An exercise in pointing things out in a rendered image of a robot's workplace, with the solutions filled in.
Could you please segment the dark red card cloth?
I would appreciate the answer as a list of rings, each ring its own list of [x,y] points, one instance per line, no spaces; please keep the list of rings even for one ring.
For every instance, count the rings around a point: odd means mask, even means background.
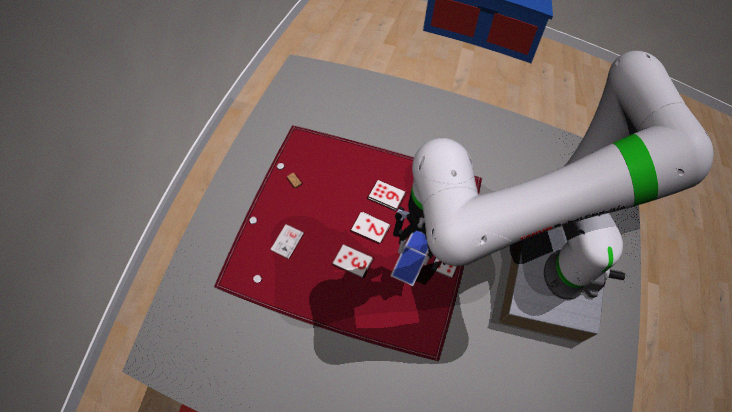
[[[452,278],[442,275],[431,270],[433,256],[414,286],[391,277],[400,256],[395,214],[399,207],[409,212],[412,162],[294,129],[219,285],[338,329],[436,356],[459,267]],[[292,173],[302,183],[297,188],[287,178]],[[406,192],[396,211],[368,199],[377,180]],[[360,212],[390,224],[381,243],[351,231]],[[285,224],[304,232],[289,259],[271,251]],[[373,257],[363,278],[333,265],[342,245]],[[256,275],[261,282],[254,281]]]
[[[454,287],[452,299],[451,299],[451,302],[450,302],[448,314],[447,314],[447,317],[446,317],[445,325],[444,325],[444,328],[443,328],[443,332],[442,332],[442,335],[441,335],[441,339],[440,339],[440,342],[439,342],[439,346],[438,346],[438,349],[437,349],[436,356],[430,355],[430,354],[426,354],[426,353],[422,353],[422,352],[418,352],[418,351],[414,351],[414,350],[410,350],[410,349],[403,348],[403,347],[399,347],[399,346],[396,346],[396,345],[388,344],[388,343],[381,342],[381,341],[378,341],[378,340],[374,340],[374,339],[371,339],[371,338],[368,338],[368,337],[364,337],[364,336],[361,336],[361,335],[358,335],[358,334],[354,334],[354,333],[351,333],[351,332],[348,332],[348,331],[345,331],[345,330],[342,330],[342,329],[338,329],[338,328],[335,328],[335,327],[332,327],[332,326],[329,326],[329,325],[326,325],[326,324],[323,324],[323,323],[320,323],[320,322],[317,322],[317,321],[314,321],[314,320],[311,320],[311,319],[302,317],[300,315],[297,315],[297,314],[288,312],[286,310],[277,308],[275,306],[269,305],[267,303],[261,302],[259,300],[256,300],[254,298],[248,297],[246,295],[243,295],[241,293],[238,293],[236,291],[233,291],[231,289],[228,289],[226,287],[223,287],[223,286],[219,285],[220,282],[221,282],[221,279],[222,279],[222,277],[224,275],[224,272],[225,272],[225,270],[226,270],[226,268],[228,266],[228,263],[229,263],[229,261],[231,259],[231,256],[232,256],[232,254],[233,254],[233,252],[234,252],[234,250],[236,248],[236,245],[237,245],[237,243],[238,243],[238,241],[239,241],[239,239],[241,237],[241,234],[242,234],[242,232],[243,232],[243,230],[244,230],[244,228],[245,228],[245,226],[247,224],[247,221],[248,221],[248,219],[249,219],[249,217],[250,217],[250,215],[251,215],[251,213],[252,213],[252,211],[253,211],[256,203],[257,203],[257,200],[258,200],[258,198],[259,198],[259,196],[260,196],[260,194],[261,194],[261,192],[262,192],[262,190],[263,190],[263,188],[264,188],[264,186],[265,186],[265,184],[266,184],[266,182],[267,182],[267,180],[268,180],[268,178],[269,178],[269,176],[270,176],[270,174],[271,174],[271,172],[272,172],[272,170],[273,170],[273,168],[274,168],[274,166],[275,166],[275,164],[277,162],[277,160],[279,159],[279,157],[280,157],[280,155],[281,155],[281,153],[282,153],[282,151],[283,151],[283,149],[284,149],[287,141],[289,140],[289,138],[290,138],[290,136],[291,136],[291,134],[292,134],[292,132],[293,132],[294,129],[301,130],[301,131],[305,131],[305,132],[309,132],[309,133],[313,133],[313,134],[317,134],[317,135],[321,135],[321,136],[325,136],[325,137],[329,137],[329,138],[333,138],[333,139],[337,139],[337,140],[344,141],[344,142],[348,142],[348,143],[352,143],[352,144],[356,144],[356,145],[359,145],[359,146],[363,146],[363,147],[367,147],[367,148],[370,148],[370,149],[378,150],[378,151],[381,151],[381,152],[389,153],[389,154],[396,155],[396,156],[399,156],[399,157],[403,157],[403,158],[406,158],[406,159],[410,159],[410,160],[413,160],[414,159],[414,157],[410,157],[410,156],[407,156],[407,155],[404,155],[404,154],[396,153],[396,152],[389,151],[389,150],[386,150],[386,149],[382,149],[382,148],[379,148],[379,147],[371,146],[371,145],[364,144],[364,143],[360,143],[360,142],[356,142],[356,141],[353,141],[353,140],[349,140],[349,139],[345,139],[345,138],[341,138],[341,137],[337,137],[337,136],[333,136],[333,135],[325,134],[325,133],[322,133],[322,132],[318,132],[318,131],[314,131],[314,130],[310,130],[310,129],[305,129],[305,128],[301,128],[301,127],[297,127],[297,126],[293,126],[292,125],[290,131],[288,132],[288,134],[287,134],[287,136],[286,136],[283,144],[281,145],[281,147],[280,147],[280,149],[279,149],[279,151],[278,151],[278,153],[277,153],[277,155],[276,155],[273,163],[271,164],[271,166],[270,166],[270,168],[269,168],[269,170],[268,170],[268,172],[267,172],[267,174],[266,174],[266,176],[265,176],[265,178],[264,178],[264,180],[263,180],[263,182],[262,182],[262,184],[261,184],[261,186],[260,186],[260,188],[259,188],[259,190],[258,190],[258,192],[257,192],[257,194],[256,194],[256,196],[255,196],[255,198],[254,198],[251,206],[250,206],[250,209],[249,209],[249,211],[248,211],[248,213],[247,213],[247,215],[246,215],[246,217],[245,217],[245,219],[244,219],[244,221],[243,221],[243,223],[242,223],[242,225],[240,227],[240,230],[239,230],[239,232],[238,232],[238,234],[237,234],[237,236],[236,236],[236,238],[234,240],[234,243],[233,243],[233,245],[232,245],[232,247],[231,247],[231,249],[229,251],[229,254],[228,254],[228,256],[227,256],[227,258],[225,260],[225,263],[224,263],[224,265],[223,265],[223,267],[221,269],[221,272],[220,272],[220,274],[218,276],[218,279],[217,279],[214,287],[215,288],[218,288],[218,289],[220,289],[222,291],[225,291],[227,293],[230,293],[232,295],[235,295],[237,297],[240,297],[242,299],[245,299],[247,301],[250,301],[252,303],[255,303],[257,305],[263,306],[265,308],[271,309],[271,310],[276,311],[276,312],[279,312],[281,314],[290,316],[292,318],[295,318],[295,319],[298,319],[298,320],[307,322],[309,324],[312,324],[312,325],[315,325],[315,326],[318,326],[318,327],[321,327],[321,328],[324,328],[324,329],[327,329],[327,330],[330,330],[330,331],[334,331],[334,332],[337,332],[337,333],[340,333],[340,334],[343,334],[343,335],[346,335],[346,336],[349,336],[349,337],[353,337],[353,338],[356,338],[356,339],[359,339],[359,340],[362,340],[362,341],[366,341],[366,342],[369,342],[369,343],[373,343],[373,344],[376,344],[376,345],[379,345],[379,346],[383,346],[383,347],[387,347],[387,348],[390,348],[390,349],[394,349],[394,350],[397,350],[397,351],[401,351],[401,352],[409,353],[409,354],[412,354],[412,355],[416,355],[416,356],[420,356],[420,357],[424,357],[424,358],[428,358],[428,359],[432,359],[432,360],[439,361],[439,358],[440,358],[440,355],[441,355],[441,352],[442,352],[442,348],[443,348],[443,345],[444,345],[445,337],[446,337],[446,334],[447,334],[447,330],[448,330],[448,327],[449,327],[451,315],[452,315],[452,312],[453,312],[453,308],[454,308],[454,304],[455,304],[455,300],[456,300],[456,296],[457,296],[457,292],[458,292],[458,288],[459,288],[459,284],[460,284],[460,280],[461,280],[461,276],[462,276],[462,272],[463,272],[464,266],[459,267],[459,271],[458,271],[458,275],[457,275],[457,279],[456,279],[456,283],[455,283],[455,287]]]

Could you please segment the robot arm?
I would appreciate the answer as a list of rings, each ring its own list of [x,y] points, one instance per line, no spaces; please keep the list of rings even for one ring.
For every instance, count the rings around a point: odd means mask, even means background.
[[[432,254],[450,266],[563,226],[567,243],[547,259],[546,285],[562,299],[584,291],[595,298],[605,279],[625,279],[610,270],[623,241],[609,213],[694,187],[712,163],[712,142],[662,63],[629,51],[611,65],[591,124],[564,167],[478,195],[466,149],[433,139],[414,156],[408,209],[426,227]]]

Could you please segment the blue playing card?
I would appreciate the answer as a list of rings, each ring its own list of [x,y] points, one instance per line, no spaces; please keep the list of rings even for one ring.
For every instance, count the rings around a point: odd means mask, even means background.
[[[416,231],[414,234],[412,234],[409,237],[406,245],[409,247],[412,247],[422,253],[425,253],[425,254],[428,253],[427,239],[425,239],[425,235],[422,234],[421,232]]]

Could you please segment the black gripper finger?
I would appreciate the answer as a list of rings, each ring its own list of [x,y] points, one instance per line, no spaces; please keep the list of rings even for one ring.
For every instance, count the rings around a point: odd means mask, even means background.
[[[395,228],[393,231],[393,236],[395,236],[395,237],[398,236],[400,239],[399,240],[400,246],[399,246],[399,250],[398,250],[398,253],[400,253],[400,254],[402,252],[403,243],[405,242],[404,240],[407,239],[412,233],[414,233],[417,230],[417,228],[414,225],[412,226],[411,224],[406,229],[404,229],[404,231],[401,230],[403,222],[404,222],[403,219],[407,218],[406,216],[409,213],[410,212],[405,211],[403,207],[399,207],[398,211],[395,214],[396,224],[395,224]],[[401,224],[401,222],[402,222],[402,224]]]
[[[428,253],[427,253],[427,255],[426,255],[426,258],[425,258],[425,260],[424,260],[424,263],[423,263],[424,265],[426,265],[426,264],[427,264],[427,261],[428,261],[429,257],[430,257],[430,258],[432,258],[432,255],[433,255],[433,254],[432,254],[432,252],[430,251],[430,249],[429,249],[429,246],[428,246]]]

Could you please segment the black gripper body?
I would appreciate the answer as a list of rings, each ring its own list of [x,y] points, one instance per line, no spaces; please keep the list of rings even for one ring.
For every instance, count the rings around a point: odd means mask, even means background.
[[[414,226],[415,226],[415,227],[416,227],[417,229],[420,229],[420,228],[418,228],[418,227],[417,227],[417,226],[418,226],[418,222],[417,222],[417,221],[415,221],[415,220],[414,220],[414,219],[412,218],[412,216],[411,216],[411,214],[410,214],[410,213],[409,213],[409,214],[407,214],[407,216],[406,216],[406,217],[407,217],[408,221],[410,222],[410,224],[411,224],[412,226],[413,226],[413,224],[414,224]],[[412,220],[412,222],[411,222],[411,220]],[[413,223],[413,224],[412,224],[412,223]],[[417,231],[419,231],[419,230],[417,230]],[[422,232],[422,231],[423,231],[423,232]],[[423,226],[423,227],[422,227],[422,228],[420,229],[420,231],[419,231],[419,232],[422,232],[422,233],[424,234],[424,232],[426,232],[426,230],[425,230],[425,226]]]

